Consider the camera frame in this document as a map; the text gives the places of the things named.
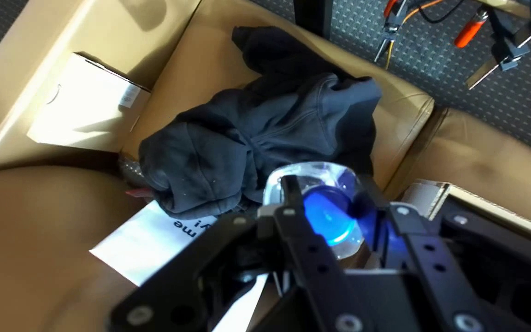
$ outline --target blue light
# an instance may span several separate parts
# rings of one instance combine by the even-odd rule
[[[347,215],[349,206],[351,200],[332,187],[318,187],[305,196],[307,218],[329,246],[338,246],[358,231],[358,222]]]

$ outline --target seat cushion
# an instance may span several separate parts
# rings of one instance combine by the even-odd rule
[[[412,148],[388,194],[417,180],[449,182],[531,220],[531,148],[449,110]]]
[[[124,154],[137,159],[139,145],[179,113],[207,104],[224,89],[244,88],[257,78],[231,41],[235,27],[279,27],[349,75],[371,76],[379,82],[384,97],[375,115],[379,137],[373,163],[375,180],[384,189],[428,121],[434,100],[410,84],[246,0],[203,0],[155,84],[152,100],[126,143]]]
[[[104,331],[135,287],[89,250],[133,207],[122,182],[106,174],[0,172],[0,331]]]

